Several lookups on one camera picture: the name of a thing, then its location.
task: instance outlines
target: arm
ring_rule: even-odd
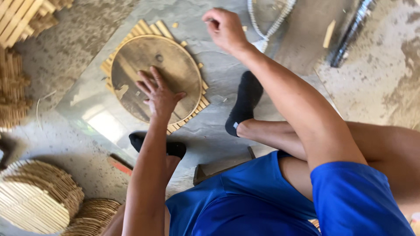
[[[166,171],[166,129],[173,110],[185,93],[172,93],[151,67],[157,86],[144,72],[137,86],[149,97],[150,127],[133,169],[127,190],[123,236],[164,235]]]
[[[203,16],[213,41],[247,66],[301,139],[311,170],[334,161],[367,165],[344,120],[307,82],[250,44],[237,14],[214,8]]]

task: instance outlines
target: round wooden board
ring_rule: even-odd
[[[202,95],[200,71],[182,46],[158,35],[134,37],[117,52],[112,64],[111,80],[122,106],[141,121],[150,121],[149,106],[143,103],[147,96],[135,84],[135,81],[141,80],[137,72],[142,70],[150,73],[150,66],[158,68],[174,93],[187,93],[187,97],[175,107],[169,124],[189,117],[197,108]]]

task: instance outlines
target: blue shirt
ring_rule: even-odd
[[[322,235],[414,236],[399,210],[387,177],[352,162],[326,163],[311,173]],[[307,220],[249,196],[213,201],[197,218],[192,235],[320,235]]]

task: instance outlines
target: blue shorts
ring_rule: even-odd
[[[282,151],[272,152],[173,195],[166,201],[171,214],[169,234],[191,235],[198,216],[210,203],[235,195],[256,197],[290,216],[316,219],[313,202],[292,187],[280,172],[278,157],[289,156]]]

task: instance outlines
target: dusty floor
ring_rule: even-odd
[[[37,124],[33,107],[22,127],[7,134],[18,140],[12,157],[56,164],[73,175],[87,198],[109,197],[123,202],[128,178],[107,164],[108,150],[70,126],[54,108],[137,2],[76,0],[73,8],[57,13],[59,25],[15,47],[23,55],[25,72],[32,78],[28,95],[37,101],[50,92],[57,92],[39,105],[42,128]],[[307,7],[309,3],[309,0],[298,2]],[[420,130],[419,16],[420,7],[415,0],[378,1],[372,19],[343,68],[331,69],[325,63],[315,66],[319,79],[345,119]],[[308,37],[305,30],[296,32],[291,27],[288,34],[295,38]],[[300,55],[298,49],[302,51],[306,47],[299,43],[294,46],[294,50],[289,47],[290,55]],[[307,71],[308,67],[291,69],[303,75],[299,71],[302,68]],[[318,84],[317,79],[317,76],[310,77],[314,85]],[[0,233],[33,235],[4,220],[0,220]]]

